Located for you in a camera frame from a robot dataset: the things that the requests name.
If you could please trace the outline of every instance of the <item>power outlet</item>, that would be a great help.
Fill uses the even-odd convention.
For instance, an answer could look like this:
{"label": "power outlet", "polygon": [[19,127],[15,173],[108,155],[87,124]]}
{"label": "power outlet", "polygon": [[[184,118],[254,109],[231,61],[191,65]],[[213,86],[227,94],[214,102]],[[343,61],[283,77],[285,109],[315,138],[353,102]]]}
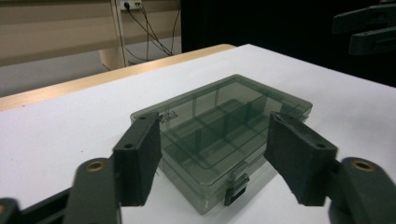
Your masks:
{"label": "power outlet", "polygon": [[120,0],[120,8],[121,10],[127,10],[125,7],[125,3],[128,3],[130,9],[140,9],[139,4],[142,4],[142,0]]}

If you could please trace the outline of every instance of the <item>transparent green box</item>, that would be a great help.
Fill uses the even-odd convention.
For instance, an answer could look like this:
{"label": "transparent green box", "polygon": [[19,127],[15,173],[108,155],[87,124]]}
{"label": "transparent green box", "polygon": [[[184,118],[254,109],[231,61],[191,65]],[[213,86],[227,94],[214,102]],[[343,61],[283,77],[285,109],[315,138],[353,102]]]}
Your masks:
{"label": "transparent green box", "polygon": [[305,100],[233,75],[137,111],[131,119],[160,113],[160,168],[205,214],[241,195],[248,177],[266,162],[270,112],[304,121],[311,108]]}

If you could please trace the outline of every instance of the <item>floor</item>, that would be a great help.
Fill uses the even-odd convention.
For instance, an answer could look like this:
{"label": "floor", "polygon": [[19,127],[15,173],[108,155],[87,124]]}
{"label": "floor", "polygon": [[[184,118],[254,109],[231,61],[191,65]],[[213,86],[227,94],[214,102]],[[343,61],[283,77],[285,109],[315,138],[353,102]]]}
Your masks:
{"label": "floor", "polygon": [[[160,40],[168,53],[157,43],[143,42],[128,45],[127,57],[130,66],[167,57],[169,51],[181,53],[181,38]],[[85,52],[59,58],[30,63],[0,66],[0,97],[30,91],[73,79],[103,73],[108,69],[102,65],[99,51]]]}

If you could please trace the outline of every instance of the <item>storage container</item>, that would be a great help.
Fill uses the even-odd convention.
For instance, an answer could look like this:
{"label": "storage container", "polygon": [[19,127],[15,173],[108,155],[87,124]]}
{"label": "storage container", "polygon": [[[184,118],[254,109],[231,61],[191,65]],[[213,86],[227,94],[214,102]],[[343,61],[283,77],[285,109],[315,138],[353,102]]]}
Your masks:
{"label": "storage container", "polygon": [[312,104],[239,75],[137,111],[160,113],[160,169],[200,214],[231,204],[263,156],[271,111],[306,120]]}

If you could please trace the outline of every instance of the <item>tabletop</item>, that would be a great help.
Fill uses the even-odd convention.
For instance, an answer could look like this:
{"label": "tabletop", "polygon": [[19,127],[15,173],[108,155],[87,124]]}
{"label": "tabletop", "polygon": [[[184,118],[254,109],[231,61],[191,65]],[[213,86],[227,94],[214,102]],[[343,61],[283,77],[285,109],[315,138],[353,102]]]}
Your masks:
{"label": "tabletop", "polygon": [[[234,74],[312,103],[305,124],[337,160],[373,161],[396,180],[396,89],[245,45],[0,112],[0,198],[25,208],[69,188],[81,163],[110,156],[132,113]],[[201,216],[159,170],[146,205],[121,209],[123,223],[330,223],[329,200],[301,206],[280,175],[264,178],[261,168],[235,203]]]}

